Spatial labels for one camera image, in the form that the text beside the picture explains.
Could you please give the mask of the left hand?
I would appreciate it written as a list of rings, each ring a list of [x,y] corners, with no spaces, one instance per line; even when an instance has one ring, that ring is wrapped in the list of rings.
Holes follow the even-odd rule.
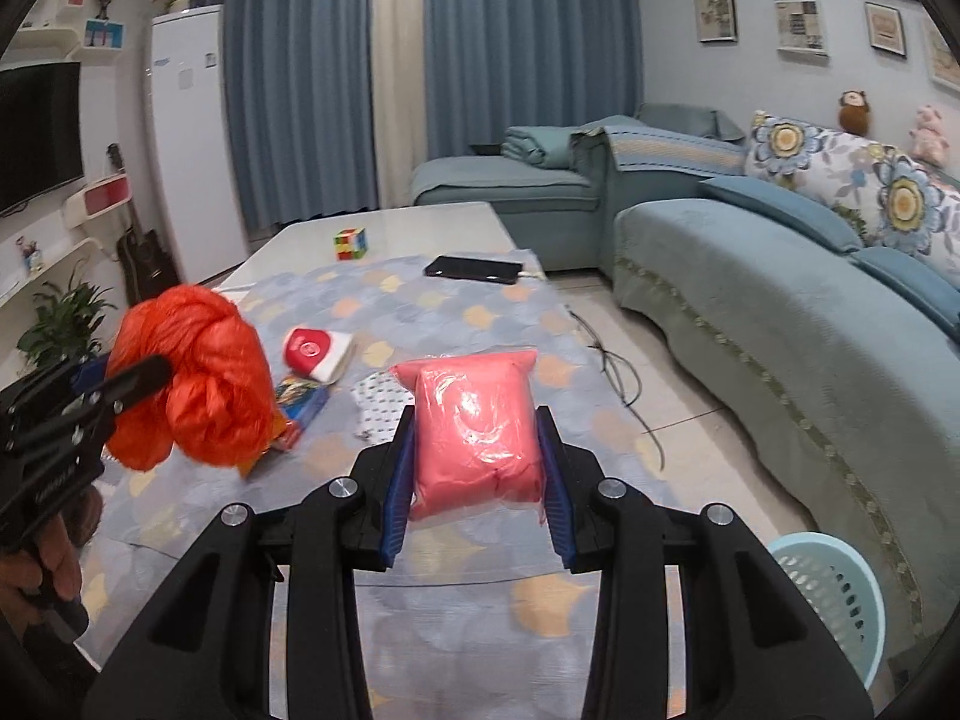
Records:
[[[62,600],[75,600],[82,591],[80,550],[96,532],[104,500],[88,486],[61,514],[52,517],[34,537],[37,557],[26,551],[2,556],[2,614],[16,635],[37,626],[43,615],[26,600],[26,593],[43,585],[43,570],[52,575],[52,585]]]

